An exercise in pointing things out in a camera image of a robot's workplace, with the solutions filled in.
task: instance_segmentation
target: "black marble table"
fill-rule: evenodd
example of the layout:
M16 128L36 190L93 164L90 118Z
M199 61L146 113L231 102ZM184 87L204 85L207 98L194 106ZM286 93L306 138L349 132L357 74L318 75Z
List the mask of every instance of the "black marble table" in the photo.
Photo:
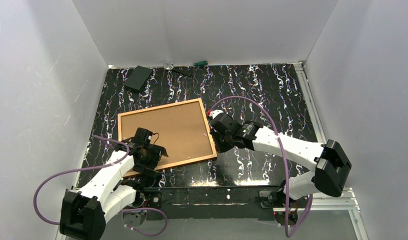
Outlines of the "black marble table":
M202 98L206 110L227 96L253 99L269 112L279 132L306 141L317 141L293 65L222 65L181 69L193 72L194 77L153 68L145 90L139 94L123 87L133 69L109 69L83 167L102 165L109 159L113 149L92 135L118 139L117 114L196 98ZM217 108L231 114L240 123L254 120L270 126L258 107L242 99L224 101ZM293 162L288 163L288 168L291 176L307 171ZM96 171L82 172L77 186L84 186L95 174ZM219 154L217 160L166 169L161 178L145 183L145 187L267 186L279 185L284 179L280 156L234 148Z

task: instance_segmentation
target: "wooden panel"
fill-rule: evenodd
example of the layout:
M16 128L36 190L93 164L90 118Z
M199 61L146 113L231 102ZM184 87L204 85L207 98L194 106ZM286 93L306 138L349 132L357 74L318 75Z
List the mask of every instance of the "wooden panel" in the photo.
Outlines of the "wooden panel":
M137 128L158 133L156 145L165 147L156 170L206 161L217 157L201 98L120 113L118 140L133 137ZM125 177L137 175L128 172Z

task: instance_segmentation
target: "purple hose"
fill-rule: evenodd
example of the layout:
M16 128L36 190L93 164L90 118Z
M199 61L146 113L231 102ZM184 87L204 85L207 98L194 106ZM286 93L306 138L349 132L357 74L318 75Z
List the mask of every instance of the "purple hose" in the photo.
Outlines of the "purple hose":
M157 235L160 235L162 232L164 232L164 230L166 230L166 227L167 227L168 219L167 219L166 214L160 209L151 208L151 207L139 207L139 208L134 208L134 209L123 209L120 212L121 213L131 213L131 212L138 212L138 211L144 211L144 210L158 212L159 214L161 214L164 217L164 227L159 232L157 232L157 233L148 233L148 232L145 232L145 231L143 231L143 230L141 230L139 228L131 226L129 224L126 224L126 226L129 227L130 229L133 228L133 230L135 230L137 232L140 232L141 234L143 234L145 236L148 236L148 237L155 237Z
M273 121L272 117L269 115L269 113L262 107L260 106L256 101L249 99L247 97L244 96L227 96L224 97L222 99L220 99L219 101L217 101L211 108L210 111L213 111L214 108L216 107L217 104L221 103L224 100L228 100L228 99L244 99L246 101L251 102L252 104L256 105L263 113L264 115L266 115L266 117L269 119L269 122L273 128L274 134L276 136L279 135L278 130L276 129L276 125L275 122ZM287 158L285 157L285 149L284 149L284 145L282 144L281 138L279 137L277 139L277 141L279 142L279 146L280 146L280 152L282 153L282 159L283 159L283 165L285 167L285 177L286 177L286 181L285 181L285 194L286 194L286 203L285 203L285 223L288 223L288 218L289 218L289 205L290 205L290 183L288 181L288 179L290 178L290 173L288 170L288 162L287 162ZM313 195L311 194L310 197L308 198L307 201L307 205L305 206L304 212L302 213L301 217L299 218L298 222L295 224L295 226L293 227L291 233L288 231L288 225L285 225L285 235L287 238L290 238L294 235L295 231L297 230L298 226L304 222L304 220L307 218L307 216L309 215L309 210L312 207L312 203L313 203Z
M119 160L115 161L113 163L113 165L120 163L121 161L123 161L128 156L128 153L129 153L130 149L129 149L129 146L126 143L121 142L121 141L117 141L117 140L113 140L113 139L104 138L102 136L97 136L97 135L94 135L93 137L97 138L97 139L99 139L101 141L110 141L110 142L113 142L113 143L122 144L122 145L124 145L126 147L126 154L124 156L122 156ZM41 212L39 212L39 209L38 209L38 194L39 194L39 191L51 179L54 179L54 178L56 178L58 176L61 176L61 175L64 175L64 174L70 174L70 173L75 173L75 172L83 172L83 171L89 171L89 170L96 170L96 169L103 169L103 168L107 168L107 167L110 167L110 166L112 166L111 163L104 164L104 165L101 165L101 166L90 166L90 167L85 167L85 168L72 169L72 170L67 170L67 171L62 171L62 172L56 173L56 174L48 177L47 179L45 179L45 181L43 181L39 185L39 187L37 187L37 189L36 189L36 191L34 192L34 195L33 195L33 208L34 208L34 211L36 212L37 216L40 219L42 219L42 221L44 221L44 222L46 222L48 224L52 224L52 225L59 225L60 224L57 221L51 221L51 220L47 219L46 217L44 217L44 215L42 215Z

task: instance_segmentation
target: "purple cable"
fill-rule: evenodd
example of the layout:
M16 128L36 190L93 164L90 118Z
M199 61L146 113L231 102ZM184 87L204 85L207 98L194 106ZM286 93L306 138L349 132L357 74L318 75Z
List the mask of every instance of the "purple cable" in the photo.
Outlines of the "purple cable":
M160 209L151 208L151 207L139 207L139 208L134 208L134 209L123 209L120 212L121 213L131 213L131 212L138 212L138 211L144 211L144 210L158 212L159 214L161 214L164 217L164 227L159 232L157 232L157 233L148 233L148 232L145 232L145 231L143 231L143 230L141 230L139 228L136 228L136 227L134 227L132 225L129 225L129 224L126 224L126 226L129 227L130 229L133 228L133 230L135 230L137 232L140 232L141 234L143 234L145 236L148 236L148 237L155 237L157 235L160 235L162 232L164 232L164 230L166 230L166 227L167 227L168 219L167 219L166 214Z
M256 101L249 99L247 97L244 96L227 96L224 97L222 99L220 99L219 101L217 101L211 108L210 111L213 111L214 108L216 107L217 104L221 103L224 100L228 100L228 99L244 99L246 101L251 102L252 104L256 105L263 113L264 115L266 115L266 117L269 119L269 122L273 128L274 134L276 136L279 135L278 130L276 129L276 125L275 122L273 121L272 117L269 115L269 113L262 107L260 106ZM286 181L285 181L285 194L286 194L286 203L285 203L285 223L288 223L288 218L289 218L289 205L290 205L290 183L288 181L288 179L290 178L290 173L288 170L288 162L287 162L287 158L285 157L285 149L284 149L284 145L282 144L281 138L279 137L277 139L277 141L279 142L279 146L280 146L280 152L282 153L282 159L283 159L283 165L285 167L285 176L286 176ZM294 235L295 231L297 230L298 226L304 222L304 220L307 218L307 216L309 215L309 210L312 207L312 203L313 203L313 195L311 194L310 197L308 198L307 201L307 205L305 206L304 212L302 213L301 217L299 218L298 222L295 224L295 226L293 227L291 233L288 231L288 225L285 225L285 235L287 238L290 238Z
M46 223L48 223L48 224L52 224L52 225L59 225L59 224L60 224L60 223L57 222L57 221L51 221L51 220L47 219L46 217L44 217L44 216L41 214L41 212L39 212L39 209L38 209L38 194L39 194L39 191L41 190L41 188L42 188L47 182L49 182L51 179L54 179L54 178L56 178L56 177L58 177L58 176L61 176L61 175L64 175L64 174L70 174L70 173L75 173L75 172L83 172L83 171L89 171L89 170L96 170L96 169L107 168L107 167L110 167L110 166L112 166L112 165L114 165L114 164L120 163L121 161L123 161L123 160L128 156L128 153L129 153L130 149L129 149L129 146L128 146L126 143L121 142L121 141L117 141L117 140L113 140L113 139L104 138L104 137L102 137L102 136L97 136L97 135L94 135L93 137L94 137L94 138L97 138L97 139L99 139L99 140L101 140L101 141L110 141L110 142L113 142L113 143L118 143L118 144L124 145L124 146L126 147L126 154L125 154L124 156L122 156L119 160L117 160L117 161L115 161L115 162L113 162L113 163L108 163L108 164L104 164L104 165L100 165L100 166L90 166L90 167L85 167L85 168L78 168L78 169L72 169L72 170L62 171L62 172L56 173L56 174L54 174L54 175L48 177L47 179L45 179L45 181L43 181L43 182L39 185L39 187L37 187L37 189L36 189L36 191L34 192L34 195L33 195L33 208L34 208L34 211L36 212L37 216L38 216L40 219L42 219L42 221L44 221L44 222L46 222Z

